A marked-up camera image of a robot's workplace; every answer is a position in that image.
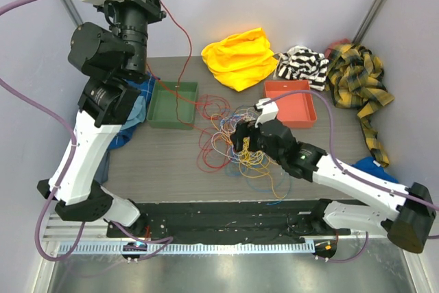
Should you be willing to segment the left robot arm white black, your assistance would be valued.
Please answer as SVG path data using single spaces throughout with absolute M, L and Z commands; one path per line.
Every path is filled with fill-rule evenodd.
M 78 101 L 75 152 L 65 152 L 55 174 L 38 191 L 56 201 L 65 221 L 116 222 L 130 237 L 145 232 L 147 216 L 129 199 L 103 188 L 95 174 L 110 142 L 126 123 L 147 80 L 147 27 L 162 21 L 160 0 L 81 0 L 102 12 L 108 27 L 79 25 L 68 60 L 88 77 Z

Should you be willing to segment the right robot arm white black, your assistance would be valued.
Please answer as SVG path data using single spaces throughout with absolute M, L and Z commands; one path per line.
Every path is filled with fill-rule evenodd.
M 407 187 L 380 179 L 347 165 L 312 144 L 297 141 L 279 120 L 258 124 L 239 121 L 230 140 L 235 152 L 264 152 L 294 178 L 324 185 L 359 201 L 347 205 L 326 201 L 310 218 L 313 232 L 349 228 L 385 235 L 411 253 L 424 251 L 436 219 L 431 194 L 420 183 Z

